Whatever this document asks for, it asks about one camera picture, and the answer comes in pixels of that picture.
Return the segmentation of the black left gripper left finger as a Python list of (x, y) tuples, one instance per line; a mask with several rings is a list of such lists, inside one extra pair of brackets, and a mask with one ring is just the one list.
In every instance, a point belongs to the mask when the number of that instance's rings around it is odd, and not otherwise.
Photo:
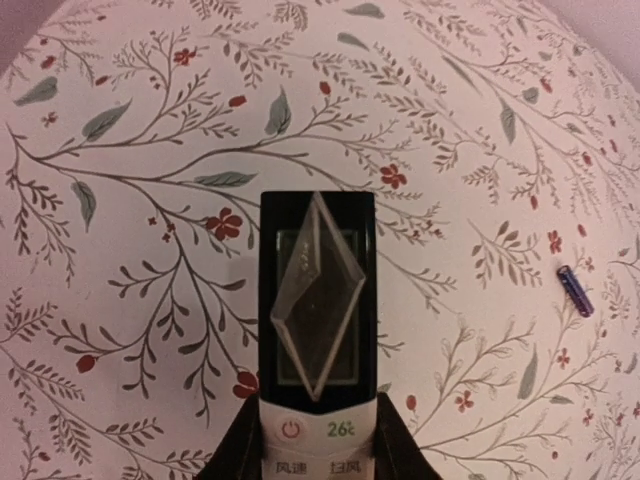
[(217, 449), (198, 473), (199, 480), (261, 478), (261, 427), (258, 397), (248, 397)]

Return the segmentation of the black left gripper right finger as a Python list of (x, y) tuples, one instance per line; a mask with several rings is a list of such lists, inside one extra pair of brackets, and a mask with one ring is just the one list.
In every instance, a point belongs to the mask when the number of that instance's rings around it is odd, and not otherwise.
[(440, 480), (385, 392), (377, 394), (376, 480)]

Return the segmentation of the white remote control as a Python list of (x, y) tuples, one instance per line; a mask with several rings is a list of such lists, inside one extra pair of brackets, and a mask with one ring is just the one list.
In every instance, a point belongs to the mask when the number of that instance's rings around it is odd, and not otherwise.
[(261, 196), (259, 419), (266, 479), (371, 479), (377, 421), (375, 197)]

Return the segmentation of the clear diamond plastic piece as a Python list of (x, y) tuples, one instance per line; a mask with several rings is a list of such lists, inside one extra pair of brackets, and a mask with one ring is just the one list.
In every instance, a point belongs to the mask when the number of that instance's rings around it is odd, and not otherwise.
[(325, 197), (311, 194), (301, 224), (276, 233), (277, 293), (270, 321), (283, 352), (278, 382), (313, 403), (326, 388), (358, 381), (357, 315), (366, 281), (361, 234), (341, 227)]

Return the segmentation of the dark blue battery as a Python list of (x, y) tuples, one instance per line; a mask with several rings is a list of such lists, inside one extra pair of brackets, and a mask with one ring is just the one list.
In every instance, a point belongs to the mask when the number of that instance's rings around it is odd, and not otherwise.
[(578, 313), (583, 318), (592, 316), (594, 307), (573, 270), (568, 265), (563, 265), (557, 269), (556, 275)]

